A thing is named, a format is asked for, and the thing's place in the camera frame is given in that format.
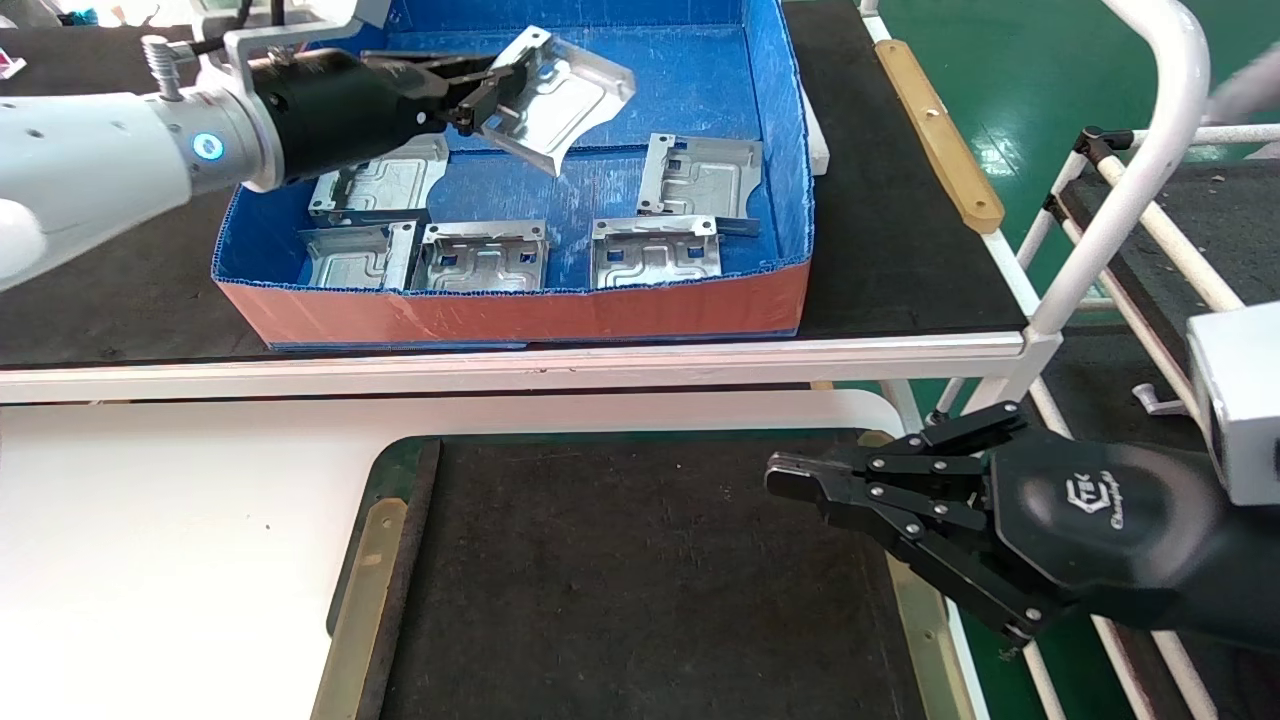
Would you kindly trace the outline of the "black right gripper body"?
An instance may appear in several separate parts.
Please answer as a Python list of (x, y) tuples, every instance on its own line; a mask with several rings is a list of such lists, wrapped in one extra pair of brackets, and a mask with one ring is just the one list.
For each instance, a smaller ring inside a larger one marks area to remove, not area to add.
[(1062, 606), (1277, 648), (1277, 507), (1235, 505), (1206, 454), (1032, 430), (987, 462), (995, 534)]

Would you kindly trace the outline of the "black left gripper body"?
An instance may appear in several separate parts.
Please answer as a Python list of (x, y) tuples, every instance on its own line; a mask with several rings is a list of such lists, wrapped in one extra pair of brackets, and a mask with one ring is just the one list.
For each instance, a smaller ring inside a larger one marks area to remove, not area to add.
[(443, 78), (335, 47), (253, 61), (253, 91), (276, 133), (283, 184), (369, 161), (445, 124), (438, 115), (448, 95)]

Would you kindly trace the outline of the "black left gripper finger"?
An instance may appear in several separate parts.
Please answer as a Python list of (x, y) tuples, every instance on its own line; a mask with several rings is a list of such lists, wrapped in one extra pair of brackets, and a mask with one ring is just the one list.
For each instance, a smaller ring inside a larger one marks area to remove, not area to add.
[(438, 120), (452, 127), (457, 135), (468, 137), (485, 126), (499, 105), (498, 87), (477, 87), (460, 100), (449, 100), (438, 110)]
[(495, 55), (371, 50), (362, 51), (360, 59), (411, 97), (443, 102), (462, 102), (476, 91), (495, 92), (504, 102), (530, 79), (526, 61), (499, 67)]

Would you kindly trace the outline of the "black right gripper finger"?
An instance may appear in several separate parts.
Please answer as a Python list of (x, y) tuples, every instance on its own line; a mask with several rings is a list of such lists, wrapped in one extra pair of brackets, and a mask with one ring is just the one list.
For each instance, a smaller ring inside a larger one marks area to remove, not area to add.
[(945, 521), (938, 529), (876, 498), (827, 500), (826, 521), (869, 536), (1007, 643), (1029, 643), (1062, 616), (1061, 603), (984, 564), (984, 555), (964, 538), (963, 527)]
[(886, 501), (904, 492), (972, 502), (989, 484), (983, 454), (1027, 427), (1020, 404), (1004, 401), (877, 448), (858, 446), (840, 457), (776, 454), (767, 464), (765, 488), (813, 503), (861, 497)]

